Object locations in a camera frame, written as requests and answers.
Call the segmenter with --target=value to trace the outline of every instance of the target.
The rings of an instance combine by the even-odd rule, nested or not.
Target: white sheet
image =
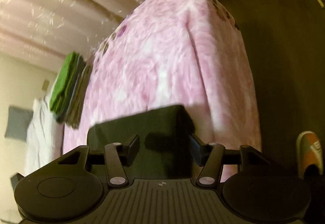
[[[34,101],[34,115],[27,129],[25,176],[62,154],[63,124],[58,124],[50,112],[51,94]]]

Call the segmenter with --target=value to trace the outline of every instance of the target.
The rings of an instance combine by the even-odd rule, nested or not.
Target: orange slipper
[[[316,166],[319,175],[323,174],[323,152],[317,135],[312,131],[299,134],[297,141],[298,176],[303,179],[308,167]]]

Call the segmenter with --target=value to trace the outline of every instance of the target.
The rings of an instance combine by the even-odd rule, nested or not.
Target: green folded towel
[[[79,82],[75,91],[75,94],[71,98],[71,106],[67,111],[65,122],[67,125],[74,129],[79,128],[83,102],[85,100],[85,95],[92,72],[92,66],[86,66],[79,78]]]
[[[78,83],[78,76],[82,74],[83,69],[85,68],[86,64],[83,61],[83,57],[79,55],[77,59],[76,68],[74,68],[73,73],[71,74],[71,79],[67,85],[67,88],[64,93],[63,102],[58,110],[58,114],[56,115],[56,121],[58,123],[62,123],[64,121],[64,117],[67,114],[68,108],[71,105],[73,91]]]
[[[50,99],[50,110],[56,115],[58,114],[67,88],[71,86],[73,73],[76,69],[79,55],[76,52],[68,54],[63,62],[57,81],[54,85],[52,96]]]

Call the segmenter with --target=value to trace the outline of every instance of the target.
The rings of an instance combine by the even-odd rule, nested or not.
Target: gray pillow
[[[26,141],[27,128],[32,118],[32,110],[9,106],[8,124],[4,137]]]

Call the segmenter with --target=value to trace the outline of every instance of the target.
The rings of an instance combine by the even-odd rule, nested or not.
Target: bed
[[[86,144],[97,123],[172,104],[185,106],[204,142],[261,149],[243,39],[216,0],[146,0],[124,19],[94,54],[79,129],[65,127],[63,153]]]

